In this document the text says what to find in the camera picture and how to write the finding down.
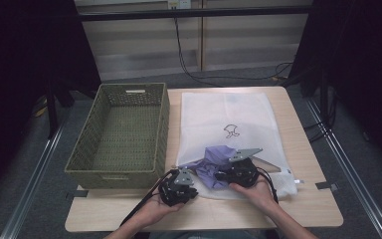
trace power outlet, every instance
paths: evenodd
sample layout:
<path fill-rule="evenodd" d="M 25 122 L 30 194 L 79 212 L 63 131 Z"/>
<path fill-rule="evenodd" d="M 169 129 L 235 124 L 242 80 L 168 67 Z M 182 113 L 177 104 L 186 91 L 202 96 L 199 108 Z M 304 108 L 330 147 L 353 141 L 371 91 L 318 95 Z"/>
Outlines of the power outlet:
<path fill-rule="evenodd" d="M 180 9 L 191 9 L 191 0 L 179 0 Z"/>
<path fill-rule="evenodd" d="M 167 9 L 180 9 L 179 0 L 168 0 Z"/>

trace drawstring bag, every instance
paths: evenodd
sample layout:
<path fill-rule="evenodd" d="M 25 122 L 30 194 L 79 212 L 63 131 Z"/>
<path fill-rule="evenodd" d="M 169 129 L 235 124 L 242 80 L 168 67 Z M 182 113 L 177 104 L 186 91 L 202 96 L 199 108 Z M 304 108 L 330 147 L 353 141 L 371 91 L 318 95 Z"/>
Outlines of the drawstring bag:
<path fill-rule="evenodd" d="M 183 93 L 181 135 L 176 165 L 204 159 L 206 147 L 262 148 L 254 155 L 280 168 L 270 176 L 278 198 L 297 194 L 287 164 L 275 115 L 266 94 Z M 209 188 L 193 175 L 199 195 L 213 199 L 240 199 L 229 187 Z"/>

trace black cable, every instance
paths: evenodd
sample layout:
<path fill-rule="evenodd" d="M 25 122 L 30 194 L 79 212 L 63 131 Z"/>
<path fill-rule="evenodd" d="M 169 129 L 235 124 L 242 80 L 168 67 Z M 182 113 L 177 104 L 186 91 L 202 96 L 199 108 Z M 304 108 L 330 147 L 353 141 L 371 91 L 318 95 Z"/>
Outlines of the black cable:
<path fill-rule="evenodd" d="M 134 209 L 132 209 L 132 211 L 129 212 L 129 214 L 123 219 L 123 221 L 120 223 L 120 226 L 122 226 L 126 221 L 128 221 L 147 202 L 148 199 L 150 199 L 154 195 L 157 195 L 157 193 L 153 194 L 153 191 L 160 185 L 163 179 L 166 178 L 167 175 L 171 174 L 173 171 L 174 169 L 169 170 L 162 177 L 159 178 L 159 180 L 148 191 L 148 193 L 144 196 L 144 198 L 142 198 L 142 200 L 134 207 Z"/>
<path fill-rule="evenodd" d="M 198 82 L 198 83 L 201 83 L 201 84 L 207 84 L 207 85 L 210 85 L 210 86 L 214 86 L 214 87 L 219 87 L 219 88 L 223 88 L 223 86 L 219 86 L 219 85 L 216 85 L 216 84 L 212 84 L 212 83 L 207 83 L 207 82 L 202 82 L 202 81 L 199 81 L 199 80 L 206 80 L 206 79 L 234 79 L 234 80 L 249 80 L 249 81 L 260 81 L 260 80 L 266 80 L 266 79 L 270 79 L 270 78 L 273 78 L 273 77 L 277 77 L 280 73 L 282 73 L 284 70 L 286 70 L 291 64 L 293 63 L 280 63 L 276 66 L 276 73 L 274 75 L 270 75 L 270 76 L 267 76 L 267 77 L 262 77 L 262 78 L 243 78 L 243 77 L 197 77 L 197 76 L 193 76 L 191 75 L 187 68 L 186 68 L 186 65 L 185 65 L 185 62 L 184 62 L 184 58 L 183 58 L 183 55 L 182 55 L 182 47 L 181 47 L 181 42 L 180 42 L 180 38 L 179 38 L 179 27 L 178 27 L 178 19 L 177 18 L 174 18 L 174 21 L 175 21 L 175 29 L 176 29 L 176 40 L 178 42 L 178 50 L 179 50 L 179 63 L 181 64 L 181 68 L 182 70 L 184 71 L 184 73 L 189 76 L 192 80 Z M 278 71 L 278 68 L 282 65 L 286 65 L 286 67 L 284 67 L 283 69 L 281 69 L 280 71 Z"/>
<path fill-rule="evenodd" d="M 296 76 L 292 76 L 292 77 L 288 78 L 286 81 L 280 83 L 280 86 L 283 87 L 283 88 L 287 88 L 287 87 L 289 87 L 291 85 L 295 85 L 295 84 L 299 83 L 300 80 L 306 74 L 311 73 L 312 71 L 316 70 L 317 68 L 318 68 L 317 65 L 308 66 L 308 67 L 306 67 L 305 70 L 303 70 L 302 72 L 298 73 Z"/>
<path fill-rule="evenodd" d="M 337 99 L 338 99 L 337 93 L 336 93 L 336 91 L 333 91 L 333 100 L 332 100 L 332 103 L 328 109 L 328 119 L 322 120 L 316 124 L 308 126 L 308 127 L 314 127 L 316 125 L 324 124 L 324 127 L 325 127 L 325 130 L 320 130 L 320 132 L 318 132 L 316 135 L 312 136 L 309 139 L 309 142 L 315 142 L 315 141 L 323 138 L 324 136 L 326 136 L 328 133 L 331 132 L 331 129 L 333 128 L 334 122 L 336 120 Z"/>
<path fill-rule="evenodd" d="M 260 169 L 263 171 L 263 172 L 259 171 L 259 174 L 268 182 L 271 188 L 273 199 L 275 200 L 276 203 L 279 203 L 277 191 L 275 187 L 273 186 L 273 181 L 272 181 L 272 178 L 269 176 L 269 173 L 260 167 L 257 167 L 257 169 Z"/>

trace metal rail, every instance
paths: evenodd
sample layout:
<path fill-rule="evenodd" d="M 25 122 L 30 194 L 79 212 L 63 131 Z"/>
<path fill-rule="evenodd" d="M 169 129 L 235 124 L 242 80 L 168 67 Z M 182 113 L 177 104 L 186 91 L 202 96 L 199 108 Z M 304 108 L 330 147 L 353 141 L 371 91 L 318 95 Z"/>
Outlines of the metal rail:
<path fill-rule="evenodd" d="M 324 137 L 327 140 L 328 145 L 334 153 L 334 156 L 337 159 L 340 167 L 345 173 L 349 183 L 351 184 L 355 194 L 357 195 L 359 201 L 364 207 L 365 212 L 376 228 L 378 234 L 382 238 L 382 210 L 377 205 L 374 198 L 371 196 L 368 189 L 365 187 L 352 163 L 350 162 L 349 157 L 346 155 L 336 136 L 331 130 L 327 130 L 325 125 L 321 123 L 320 110 L 317 104 L 313 100 L 307 101 L 309 110 L 314 116 L 315 120 L 318 123 L 322 133 L 324 133 Z"/>
<path fill-rule="evenodd" d="M 307 14 L 319 12 L 319 8 L 312 6 L 286 6 L 286 7 L 259 7 L 259 8 L 220 8 L 220 9 L 180 9 L 180 10 L 153 10 L 134 12 L 90 12 L 77 16 L 54 16 L 55 18 L 78 18 L 83 22 L 112 21 L 134 19 L 161 19 L 161 18 L 192 18 L 192 17 L 225 17 L 225 16 L 251 16 L 251 15 L 285 15 Z"/>
<path fill-rule="evenodd" d="M 45 149 L 43 150 L 43 153 L 36 165 L 36 168 L 32 176 L 30 177 L 29 183 L 27 184 L 26 189 L 24 190 L 24 193 L 21 196 L 21 199 L 18 202 L 14 212 L 8 220 L 0 239 L 17 238 L 18 233 L 20 232 L 20 229 L 30 209 L 30 206 L 32 205 L 34 195 L 36 194 L 36 191 L 39 188 L 40 183 L 42 181 L 43 175 L 46 172 L 52 154 L 54 153 L 55 148 L 58 145 L 69 112 L 69 110 L 64 111 L 64 114 L 62 114 L 62 123 L 60 127 L 58 128 L 54 136 L 48 139 Z"/>

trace purple cloth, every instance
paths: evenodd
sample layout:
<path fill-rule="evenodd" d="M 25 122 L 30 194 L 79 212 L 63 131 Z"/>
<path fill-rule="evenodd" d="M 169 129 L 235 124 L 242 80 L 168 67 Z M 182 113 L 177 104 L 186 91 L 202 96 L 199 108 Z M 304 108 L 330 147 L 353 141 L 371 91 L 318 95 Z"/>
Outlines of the purple cloth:
<path fill-rule="evenodd" d="M 233 148 L 225 145 L 206 147 L 204 158 L 195 162 L 190 162 L 180 167 L 187 167 L 195 170 L 198 177 L 208 188 L 224 188 L 228 186 L 226 181 L 218 181 L 215 173 L 219 170 L 231 168 L 232 163 L 229 158 L 235 155 Z"/>

